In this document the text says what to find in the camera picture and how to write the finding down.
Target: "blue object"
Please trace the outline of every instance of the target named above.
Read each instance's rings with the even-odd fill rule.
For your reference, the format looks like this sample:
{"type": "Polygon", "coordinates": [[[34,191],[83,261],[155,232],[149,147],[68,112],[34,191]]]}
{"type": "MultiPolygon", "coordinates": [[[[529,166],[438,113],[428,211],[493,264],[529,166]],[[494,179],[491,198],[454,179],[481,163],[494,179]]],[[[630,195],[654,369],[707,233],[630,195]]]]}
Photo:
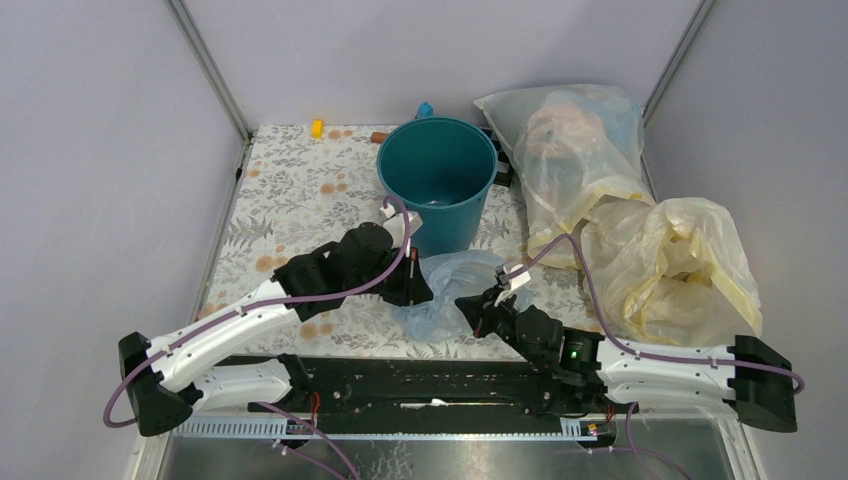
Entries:
{"type": "Polygon", "coordinates": [[[433,114],[434,112],[432,105],[427,102],[424,102],[418,107],[418,113],[415,114],[415,118],[432,117],[433,114]]]}
{"type": "Polygon", "coordinates": [[[424,117],[396,128],[377,153],[390,193],[418,212],[412,236],[422,256],[466,250],[477,233],[497,173],[495,146],[480,128],[449,117],[424,117]]]}
{"type": "MultiPolygon", "coordinates": [[[[388,305],[392,317],[403,325],[406,334],[419,342],[444,342],[471,327],[454,300],[482,294],[492,287],[492,276],[506,260],[485,250],[436,255],[421,260],[421,276],[433,292],[433,300],[411,307],[388,305]]],[[[515,293],[515,309],[523,312],[533,304],[528,288],[515,293]]]]}

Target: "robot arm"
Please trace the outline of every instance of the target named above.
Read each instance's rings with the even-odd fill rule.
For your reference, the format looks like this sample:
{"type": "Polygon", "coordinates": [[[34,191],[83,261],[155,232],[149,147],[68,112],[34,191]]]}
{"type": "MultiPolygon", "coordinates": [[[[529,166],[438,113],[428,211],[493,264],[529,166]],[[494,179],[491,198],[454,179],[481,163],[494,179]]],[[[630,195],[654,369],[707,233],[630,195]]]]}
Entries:
{"type": "MultiPolygon", "coordinates": [[[[410,214],[410,226],[421,225],[410,214]]],[[[192,413],[248,402],[276,402],[293,386],[308,382],[297,357],[247,365],[216,367],[221,360],[269,331],[341,307],[344,297],[291,304],[287,297],[326,296],[363,285],[387,267],[404,238],[401,218],[348,231],[339,242],[298,255],[274,271],[256,290],[203,320],[167,335],[146,339],[138,332],[119,342],[122,375],[158,356],[129,384],[127,393],[142,435],[171,430],[192,413]],[[178,340],[185,340],[171,349],[178,340]]],[[[433,294],[421,277],[415,249],[407,249],[398,268],[374,287],[394,305],[429,301],[433,294]]]]}
{"type": "Polygon", "coordinates": [[[529,281],[526,273],[508,278],[505,272],[517,267],[502,266],[497,286],[456,300],[476,337],[494,333],[539,371],[614,404],[727,408],[755,428],[797,430],[792,379],[767,371],[791,371],[791,363],[758,338],[738,335],[735,345],[701,348],[625,342],[636,352],[629,353],[600,333],[565,327],[535,306],[516,311],[513,293],[529,281]],[[674,361],[646,358],[658,355],[674,361]],[[766,368],[750,368],[752,363],[766,368]]]}

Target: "bucket rim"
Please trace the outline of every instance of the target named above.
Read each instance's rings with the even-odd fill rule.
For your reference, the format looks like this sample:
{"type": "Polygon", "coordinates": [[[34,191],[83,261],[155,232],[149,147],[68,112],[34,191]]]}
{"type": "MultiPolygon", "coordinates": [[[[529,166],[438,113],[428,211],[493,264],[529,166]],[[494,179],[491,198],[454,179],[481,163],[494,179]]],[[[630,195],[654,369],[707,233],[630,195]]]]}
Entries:
{"type": "Polygon", "coordinates": [[[465,120],[460,120],[458,118],[453,118],[453,117],[442,117],[442,116],[422,117],[422,118],[416,118],[416,119],[410,120],[410,121],[408,121],[404,124],[401,124],[400,126],[398,126],[397,128],[395,128],[394,130],[392,130],[389,133],[389,136],[386,137],[386,140],[383,142],[382,145],[380,145],[380,150],[377,151],[377,176],[380,178],[380,183],[383,185],[383,188],[385,188],[389,193],[391,193],[392,195],[403,200],[403,203],[405,203],[407,205],[407,207],[409,207],[409,208],[417,208],[417,209],[425,209],[425,210],[450,210],[450,209],[454,209],[454,208],[464,206],[466,204],[469,204],[469,203],[475,201],[475,199],[480,197],[482,194],[488,192],[489,188],[491,188],[492,184],[495,182],[495,176],[497,174],[498,174],[498,152],[495,150],[495,145],[492,142],[492,139],[489,138],[489,136],[486,135],[483,132],[482,128],[480,128],[480,127],[478,127],[474,124],[468,123],[465,120]],[[416,124],[419,124],[419,123],[440,122],[440,121],[452,123],[452,124],[455,124],[455,125],[459,125],[461,127],[465,127],[467,129],[471,130],[472,132],[474,132],[480,138],[485,139],[487,141],[486,146],[489,147],[489,151],[492,154],[491,155],[491,157],[492,157],[492,174],[489,176],[489,180],[486,182],[486,184],[483,186],[483,188],[481,188],[474,195],[471,195],[470,197],[468,197],[467,199],[465,199],[465,200],[463,200],[459,203],[452,203],[450,205],[424,205],[423,203],[417,203],[417,202],[413,202],[411,200],[407,200],[406,198],[403,197],[403,195],[394,191],[394,189],[392,189],[389,186],[389,184],[386,182],[386,179],[383,178],[383,170],[380,168],[380,164],[383,161],[383,149],[386,148],[386,146],[389,144],[389,142],[392,139],[392,135],[394,135],[395,132],[400,132],[402,130],[408,129],[411,126],[415,126],[416,124]]]}

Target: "blue plastic bag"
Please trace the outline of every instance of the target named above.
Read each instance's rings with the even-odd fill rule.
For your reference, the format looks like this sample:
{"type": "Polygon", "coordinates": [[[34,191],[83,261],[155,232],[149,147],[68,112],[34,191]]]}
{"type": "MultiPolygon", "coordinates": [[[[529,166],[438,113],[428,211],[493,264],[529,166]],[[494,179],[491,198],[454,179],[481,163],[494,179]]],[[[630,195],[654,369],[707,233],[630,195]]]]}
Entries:
{"type": "MultiPolygon", "coordinates": [[[[421,274],[433,291],[433,301],[412,307],[389,306],[406,334],[422,342],[442,342],[471,327],[454,300],[482,294],[495,285],[495,267],[506,260],[485,250],[436,255],[421,260],[421,274]]],[[[522,311],[533,302],[532,294],[522,288],[517,292],[515,307],[522,311]]]]}

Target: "black object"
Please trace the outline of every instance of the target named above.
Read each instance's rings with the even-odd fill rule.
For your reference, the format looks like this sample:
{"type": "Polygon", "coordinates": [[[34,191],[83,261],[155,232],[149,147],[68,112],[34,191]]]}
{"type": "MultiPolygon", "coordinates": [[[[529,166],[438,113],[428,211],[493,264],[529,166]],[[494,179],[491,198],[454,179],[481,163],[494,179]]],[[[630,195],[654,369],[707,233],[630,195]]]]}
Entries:
{"type": "Polygon", "coordinates": [[[483,130],[483,133],[492,140],[492,143],[495,145],[495,151],[498,153],[498,173],[495,174],[495,185],[502,185],[504,187],[512,185],[512,178],[515,175],[515,170],[513,170],[512,163],[510,163],[506,152],[503,151],[501,141],[491,128],[481,127],[481,130],[483,130]],[[506,170],[505,172],[500,171],[502,169],[501,165],[503,165],[503,169],[506,170]]]}
{"type": "MultiPolygon", "coordinates": [[[[597,375],[602,367],[597,362],[597,353],[603,335],[567,328],[535,306],[518,313],[513,306],[514,296],[495,306],[494,301],[502,291],[503,287],[498,285],[482,295],[455,300],[475,337],[494,333],[531,365],[550,372],[553,378],[583,387],[590,395],[606,392],[597,375]]],[[[789,360],[756,337],[737,335],[736,345],[728,347],[728,351],[740,361],[792,370],[789,360]]],[[[790,377],[737,366],[728,386],[736,392],[736,399],[725,402],[736,410],[742,423],[773,432],[798,430],[790,377]]]]}
{"type": "MultiPolygon", "coordinates": [[[[147,360],[146,350],[150,342],[138,332],[131,333],[118,342],[118,354],[121,359],[121,378],[133,371],[141,362],[147,360]]],[[[152,437],[165,433],[191,416],[192,404],[203,396],[203,392],[194,388],[194,384],[174,393],[159,384],[158,375],[150,367],[130,382],[127,387],[133,413],[138,419],[138,432],[143,437],[152,437]]]]}
{"type": "MultiPolygon", "coordinates": [[[[268,360],[232,356],[222,365],[268,360]]],[[[561,416],[604,413],[607,400],[566,385],[524,362],[300,357],[321,399],[321,429],[348,434],[559,433],[561,416]],[[430,404],[439,399],[450,407],[430,404]]],[[[276,405],[309,411],[309,396],[276,405]]],[[[262,407],[249,405],[261,412],[262,407]]]]}
{"type": "Polygon", "coordinates": [[[584,387],[590,394],[606,392],[596,361],[603,335],[564,327],[535,306],[519,313],[514,295],[495,305],[502,291],[503,287],[495,286],[482,295],[454,301],[475,337],[494,333],[539,371],[567,385],[584,387]]]}
{"type": "MultiPolygon", "coordinates": [[[[363,223],[348,230],[339,242],[327,243],[311,253],[297,255],[274,270],[271,277],[287,295],[325,295],[363,285],[386,270],[397,255],[392,236],[375,223],[363,223]]],[[[433,292],[421,275],[418,251],[411,249],[383,282],[365,292],[380,295],[397,306],[416,305],[433,299],[433,292]]],[[[341,307],[343,298],[324,302],[295,304],[302,322],[315,315],[341,307]]]]}
{"type": "MultiPolygon", "coordinates": [[[[729,347],[736,360],[771,365],[792,370],[792,364],[756,337],[737,335],[736,345],[729,347]]],[[[736,391],[735,401],[726,401],[742,423],[772,432],[798,431],[795,418],[795,393],[792,379],[786,375],[736,367],[735,378],[728,386],[736,391]]]]}

